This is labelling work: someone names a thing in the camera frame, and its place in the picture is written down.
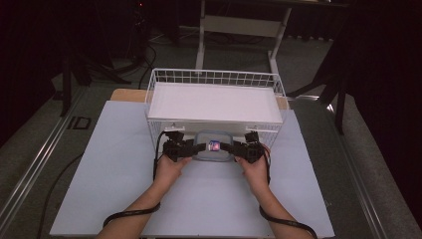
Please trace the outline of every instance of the white board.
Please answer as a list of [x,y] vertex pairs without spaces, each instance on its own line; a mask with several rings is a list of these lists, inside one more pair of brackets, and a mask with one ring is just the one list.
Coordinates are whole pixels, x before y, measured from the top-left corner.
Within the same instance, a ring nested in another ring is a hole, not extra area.
[[[51,229],[93,236],[152,182],[143,103],[107,102]],[[271,188],[318,237],[334,236],[294,112],[272,148]],[[239,165],[192,161],[150,218],[144,237],[272,237]]]

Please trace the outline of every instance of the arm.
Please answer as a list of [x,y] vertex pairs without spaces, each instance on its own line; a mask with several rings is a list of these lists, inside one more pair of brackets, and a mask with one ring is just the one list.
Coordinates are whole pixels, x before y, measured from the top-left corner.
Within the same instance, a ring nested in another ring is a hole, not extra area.
[[[271,217],[296,221],[273,194],[267,181],[267,164],[262,156],[258,161],[249,163],[244,158],[236,157],[236,161],[244,169],[245,175],[252,193],[257,198],[261,207]],[[270,222],[270,227],[278,239],[301,238],[312,239],[312,235],[300,228]]]
[[[190,161],[190,157],[183,158],[178,162],[173,162],[166,155],[158,161],[155,180],[146,191],[142,193],[125,210],[142,210],[152,208],[157,205],[167,193],[176,179],[181,175],[181,169]],[[137,239],[148,222],[151,214],[122,217],[111,221],[100,234],[98,239],[122,238]]]

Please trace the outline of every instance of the wire basket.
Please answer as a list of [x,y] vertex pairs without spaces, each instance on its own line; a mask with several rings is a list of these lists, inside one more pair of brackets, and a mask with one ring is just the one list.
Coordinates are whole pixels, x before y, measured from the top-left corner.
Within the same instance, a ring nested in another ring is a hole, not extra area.
[[[214,101],[221,106],[213,106]],[[233,71],[154,69],[145,102],[154,147],[164,130],[183,130],[193,138],[203,129],[225,131],[241,141],[254,130],[260,142],[271,147],[290,108],[279,75]],[[272,120],[254,119],[260,117],[254,115],[259,111],[266,111],[263,115],[271,115]]]

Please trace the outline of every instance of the hand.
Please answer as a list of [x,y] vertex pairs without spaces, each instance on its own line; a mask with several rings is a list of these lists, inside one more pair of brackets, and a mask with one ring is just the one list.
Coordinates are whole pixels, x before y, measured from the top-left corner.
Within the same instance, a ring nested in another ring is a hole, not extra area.
[[[263,145],[266,149],[265,154],[269,157],[270,150]],[[260,159],[254,163],[249,163],[245,158],[235,156],[236,161],[243,168],[243,175],[246,177],[252,193],[257,196],[261,190],[269,189],[267,179],[267,163],[262,155]]]
[[158,160],[157,171],[153,185],[167,192],[176,179],[182,174],[182,168],[190,162],[192,157],[185,157],[177,162],[171,160],[167,155],[163,155]]

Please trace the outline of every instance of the black cable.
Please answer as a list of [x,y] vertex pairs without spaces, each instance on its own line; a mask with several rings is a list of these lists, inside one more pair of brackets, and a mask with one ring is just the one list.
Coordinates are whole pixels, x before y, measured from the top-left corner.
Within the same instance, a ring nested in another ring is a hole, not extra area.
[[44,207],[43,207],[43,214],[41,215],[41,219],[40,219],[40,225],[38,227],[38,234],[37,234],[37,239],[41,238],[41,234],[43,232],[43,224],[44,224],[44,219],[46,217],[46,211],[47,211],[47,206],[49,204],[50,201],[50,196],[53,192],[53,189],[55,188],[57,182],[59,181],[59,179],[62,177],[63,173],[65,173],[65,171],[72,165],[74,164],[78,159],[80,159],[82,156],[84,155],[84,153],[79,154],[78,156],[76,156],[74,159],[72,159],[71,162],[68,163],[68,165],[66,165],[66,167],[59,173],[59,175],[56,177],[55,181],[53,182],[53,185],[50,187],[50,190],[47,194],[47,198],[46,201],[44,202]]
[[[95,72],[95,73],[97,73],[97,71],[96,71],[96,69],[92,69],[92,68],[90,68],[89,66],[87,66],[87,68],[88,68],[88,70],[89,71],[92,71],[92,72]],[[121,73],[119,73],[119,76],[121,77],[121,78],[126,78],[126,77],[129,77],[129,76],[132,76],[132,75],[134,75],[134,74],[136,74],[141,68],[147,68],[147,67],[144,67],[144,66],[137,66],[135,69],[133,69],[131,72],[130,71],[127,71],[127,72],[121,72]],[[93,79],[93,82],[100,82],[100,83],[104,83],[104,82],[108,82],[108,81],[102,81],[102,80],[97,80],[97,79]]]
[[235,44],[255,45],[255,44],[261,43],[262,41],[266,39],[265,37],[252,36],[248,40],[240,41],[235,38],[236,35],[234,34],[212,33],[210,35],[222,36],[226,39],[226,40],[221,41],[215,38],[211,38],[209,36],[205,36],[206,40],[212,41],[218,45],[235,45]]
[[95,71],[101,73],[103,76],[111,79],[112,81],[119,83],[119,84],[131,84],[131,82],[126,81],[122,78],[120,78],[115,73],[112,73],[108,69],[106,69],[103,65],[91,60],[89,57],[85,56],[82,53],[77,53],[77,56],[80,60],[82,60],[86,65],[91,66]]
[[155,51],[155,49],[153,48],[153,47],[151,47],[151,46],[149,46],[149,44],[147,45],[147,47],[149,48],[149,49],[151,49],[152,50],[152,52],[154,53],[154,56],[153,56],[153,58],[152,58],[152,61],[151,62],[149,62],[148,61],[148,59],[145,57],[145,56],[143,56],[143,59],[145,60],[145,63],[148,65],[148,68],[147,69],[145,69],[145,72],[142,74],[142,76],[140,77],[140,79],[139,79],[139,84],[138,84],[138,86],[137,86],[137,88],[140,90],[140,85],[142,84],[142,82],[143,82],[143,79],[145,78],[145,76],[146,76],[146,74],[148,73],[148,71],[149,70],[153,70],[155,67],[153,66],[153,64],[154,64],[154,62],[155,62],[155,59],[156,59],[156,56],[157,56],[157,52]]
[[[161,141],[161,137],[165,134],[165,131],[162,131],[161,134],[158,136],[157,139],[157,145],[155,147],[155,158],[154,158],[154,166],[153,166],[153,174],[152,174],[152,180],[155,179],[155,174],[156,174],[156,170],[157,170],[157,166],[158,166],[158,149],[159,149],[159,143]],[[128,216],[139,216],[139,215],[145,215],[145,214],[150,214],[153,212],[156,212],[159,207],[160,207],[160,203],[158,202],[157,205],[155,205],[152,208],[148,208],[148,209],[143,209],[143,210],[131,210],[131,211],[122,211],[122,212],[118,212],[115,213],[111,216],[109,216],[108,218],[105,219],[105,222],[103,223],[103,227],[106,227],[107,224],[109,224],[111,221],[117,219],[117,218],[121,218],[121,217],[128,217]]]
[[135,69],[138,69],[140,67],[142,60],[139,57],[135,57],[132,60],[132,63],[128,66],[124,66],[121,68],[116,68],[116,69],[109,69],[111,72],[116,73],[116,74],[122,74],[122,73],[127,73],[129,71],[133,71]]
[[156,175],[156,171],[157,171],[157,166],[158,166],[158,149],[159,149],[159,143],[161,141],[161,137],[165,134],[164,131],[161,132],[161,134],[158,136],[157,139],[157,145],[155,146],[155,158],[154,158],[154,168],[153,168],[153,173],[152,173],[152,180],[155,180],[155,175]]
[[271,155],[270,155],[270,152],[267,150],[266,147],[264,147],[260,143],[260,138],[259,137],[258,138],[255,137],[255,142],[261,147],[261,151],[264,154],[264,160],[265,160],[265,163],[267,165],[267,181],[268,181],[268,184],[270,184],[270,181],[271,181],[271,176],[270,176]]
[[264,211],[264,209],[260,206],[260,213],[261,213],[261,216],[263,216],[265,219],[267,219],[268,221],[271,221],[271,222],[275,222],[275,223],[278,223],[278,224],[283,224],[283,225],[288,225],[288,226],[292,226],[292,227],[297,227],[297,228],[301,228],[301,229],[304,229],[304,230],[307,230],[309,233],[311,233],[311,235],[315,238],[315,239],[317,239],[317,234],[314,232],[314,230],[310,227],[310,226],[308,226],[308,225],[306,225],[306,224],[304,224],[304,223],[300,223],[300,222],[297,222],[297,221],[291,221],[291,220],[286,220],[286,219],[280,219],[280,218],[275,218],[275,217],[272,217],[272,216],[269,216],[265,211]]
[[158,202],[158,204],[156,204],[152,208],[143,209],[143,210],[122,211],[122,212],[115,213],[105,219],[105,222],[103,223],[103,227],[106,227],[107,224],[109,224],[111,221],[117,218],[128,217],[128,216],[140,216],[140,215],[146,215],[146,214],[156,212],[158,211],[160,206],[161,206],[161,203]]

